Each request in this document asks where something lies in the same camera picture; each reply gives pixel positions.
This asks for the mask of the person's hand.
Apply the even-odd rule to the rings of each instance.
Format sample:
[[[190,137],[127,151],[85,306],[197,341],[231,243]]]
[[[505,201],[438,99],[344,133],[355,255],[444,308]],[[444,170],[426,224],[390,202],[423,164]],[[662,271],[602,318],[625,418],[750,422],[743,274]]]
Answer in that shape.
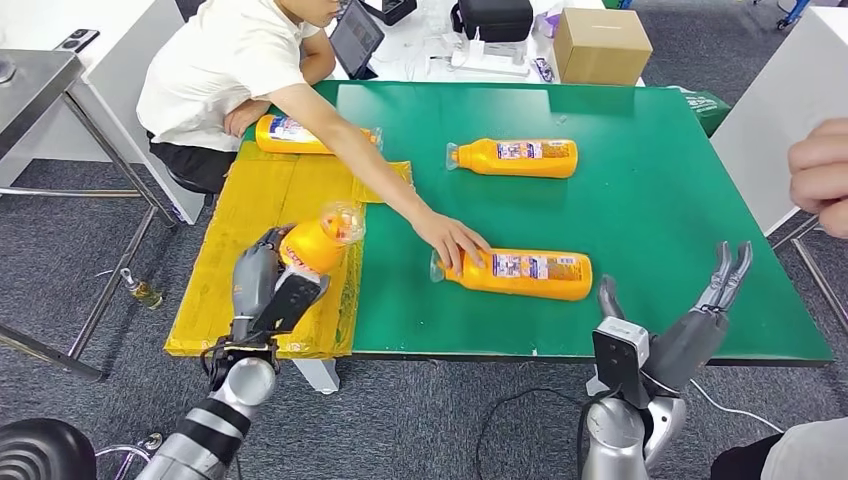
[[[788,151],[793,203],[817,215],[831,236],[847,238],[847,118],[825,120]]]

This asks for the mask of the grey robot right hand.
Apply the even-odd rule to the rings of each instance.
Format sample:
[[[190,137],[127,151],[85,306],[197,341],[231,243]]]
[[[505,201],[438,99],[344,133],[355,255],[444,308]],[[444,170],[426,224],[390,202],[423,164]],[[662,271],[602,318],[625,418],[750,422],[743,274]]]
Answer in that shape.
[[[602,322],[592,332],[595,376],[587,383],[589,394],[616,389],[627,395],[649,385],[677,392],[713,357],[727,334],[727,313],[751,267],[752,243],[740,244],[733,256],[724,241],[716,255],[717,265],[694,305],[658,335],[626,319],[614,278],[602,276],[597,292]]]

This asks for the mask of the person's left hand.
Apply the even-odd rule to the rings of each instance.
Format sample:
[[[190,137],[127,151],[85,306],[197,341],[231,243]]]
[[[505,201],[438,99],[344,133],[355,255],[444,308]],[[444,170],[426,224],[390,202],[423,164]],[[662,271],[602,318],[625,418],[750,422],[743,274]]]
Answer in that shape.
[[[241,138],[248,127],[265,115],[271,103],[264,100],[248,99],[224,117],[224,131],[233,137]]]

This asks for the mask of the person's right hand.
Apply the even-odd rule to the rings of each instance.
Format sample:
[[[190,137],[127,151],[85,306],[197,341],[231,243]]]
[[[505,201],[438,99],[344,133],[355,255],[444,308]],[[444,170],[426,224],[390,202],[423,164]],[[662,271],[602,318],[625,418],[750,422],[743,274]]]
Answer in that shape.
[[[489,243],[462,222],[429,208],[414,213],[409,220],[416,233],[433,247],[446,267],[457,276],[463,272],[463,261],[483,265],[483,254],[490,253]]]

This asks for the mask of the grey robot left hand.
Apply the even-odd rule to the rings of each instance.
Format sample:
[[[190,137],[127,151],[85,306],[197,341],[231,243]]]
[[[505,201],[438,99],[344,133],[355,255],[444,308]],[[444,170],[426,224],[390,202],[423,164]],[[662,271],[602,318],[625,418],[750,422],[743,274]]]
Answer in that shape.
[[[255,318],[270,302],[285,270],[279,249],[294,227],[295,224],[271,227],[238,257],[232,289],[235,318]]]

